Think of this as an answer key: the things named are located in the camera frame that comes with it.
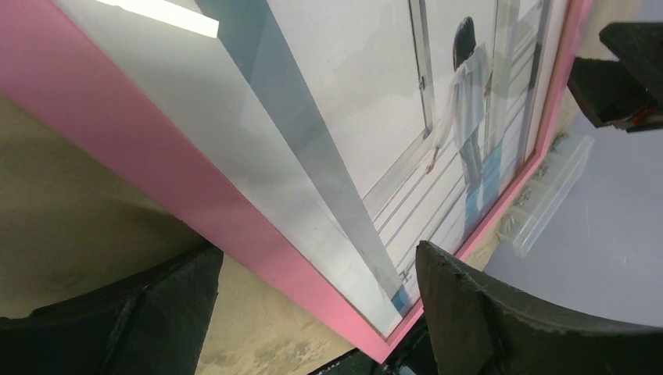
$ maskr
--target person in picture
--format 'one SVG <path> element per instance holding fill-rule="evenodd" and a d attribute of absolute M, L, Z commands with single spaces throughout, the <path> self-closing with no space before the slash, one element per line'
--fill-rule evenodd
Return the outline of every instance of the person in picture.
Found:
<path fill-rule="evenodd" d="M 478 144 L 478 126 L 486 117 L 486 99 L 490 93 L 492 68 L 484 44 L 477 45 L 474 20 L 463 19 L 453 39 L 453 79 L 443 108 L 443 117 L 433 127 L 433 157 L 426 173 L 435 169 L 439 151 L 453 129 L 453 139 L 460 150 L 463 163 L 467 201 L 465 228 L 478 216 L 478 189 L 482 182 L 482 157 Z"/>

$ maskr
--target pink frame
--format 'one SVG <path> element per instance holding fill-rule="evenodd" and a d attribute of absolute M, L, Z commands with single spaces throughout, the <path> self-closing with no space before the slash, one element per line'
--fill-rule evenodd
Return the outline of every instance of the pink frame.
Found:
<path fill-rule="evenodd" d="M 570 0 L 535 150 L 457 252 L 460 259 L 545 156 L 590 3 Z M 383 362 L 421 316 L 420 300 L 385 341 L 53 2 L 5 0 L 0 14 L 0 88 L 16 104 L 376 361 Z"/>

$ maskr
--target clear plastic container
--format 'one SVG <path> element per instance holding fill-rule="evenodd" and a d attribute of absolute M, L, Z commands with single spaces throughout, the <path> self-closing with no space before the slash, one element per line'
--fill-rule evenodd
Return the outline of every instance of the clear plastic container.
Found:
<path fill-rule="evenodd" d="M 591 137 L 569 133 L 555 139 L 497 228 L 503 243 L 527 255 L 582 174 L 593 143 Z"/>

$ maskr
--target white light strip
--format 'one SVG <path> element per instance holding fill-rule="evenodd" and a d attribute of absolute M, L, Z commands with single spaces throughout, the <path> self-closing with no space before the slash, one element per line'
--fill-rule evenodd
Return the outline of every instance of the white light strip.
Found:
<path fill-rule="evenodd" d="M 140 14 L 211 38 L 216 38 L 219 30 L 219 21 L 212 20 L 166 0 L 97 1 L 108 5 L 116 5 L 128 12 Z"/>

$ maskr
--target gray wall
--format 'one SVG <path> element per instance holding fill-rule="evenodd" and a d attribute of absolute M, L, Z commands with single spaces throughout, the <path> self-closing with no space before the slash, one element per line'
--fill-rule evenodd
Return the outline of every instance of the gray wall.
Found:
<path fill-rule="evenodd" d="M 646 0 L 639 20 L 663 20 Z M 547 301 L 663 327 L 663 131 L 571 132 L 596 139 L 584 174 L 525 258 L 501 245 L 486 272 Z"/>

